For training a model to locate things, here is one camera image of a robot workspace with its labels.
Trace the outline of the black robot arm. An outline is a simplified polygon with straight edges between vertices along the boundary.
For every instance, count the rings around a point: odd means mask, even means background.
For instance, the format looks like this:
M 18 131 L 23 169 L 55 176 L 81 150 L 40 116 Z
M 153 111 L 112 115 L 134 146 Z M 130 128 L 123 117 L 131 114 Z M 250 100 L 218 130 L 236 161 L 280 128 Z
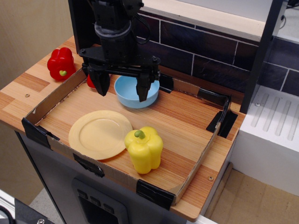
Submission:
M 133 20 L 147 22 L 138 14 L 141 0 L 92 0 L 94 30 L 101 46 L 81 49 L 84 73 L 90 77 L 97 92 L 105 96 L 110 75 L 134 77 L 139 101 L 147 99 L 151 84 L 160 77 L 160 59 L 139 48 L 141 42 L 133 31 Z

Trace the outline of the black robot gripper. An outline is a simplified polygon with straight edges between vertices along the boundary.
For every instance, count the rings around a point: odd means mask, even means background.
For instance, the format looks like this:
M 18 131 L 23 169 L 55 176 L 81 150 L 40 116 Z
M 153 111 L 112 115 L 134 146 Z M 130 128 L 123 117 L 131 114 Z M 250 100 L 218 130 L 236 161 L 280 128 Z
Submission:
M 132 22 L 120 27 L 94 23 L 94 32 L 100 40 L 99 47 L 81 48 L 82 68 L 89 74 L 97 92 L 105 96 L 110 86 L 110 74 L 136 77 L 139 101 L 147 100 L 151 84 L 160 78 L 160 59 L 138 47 Z

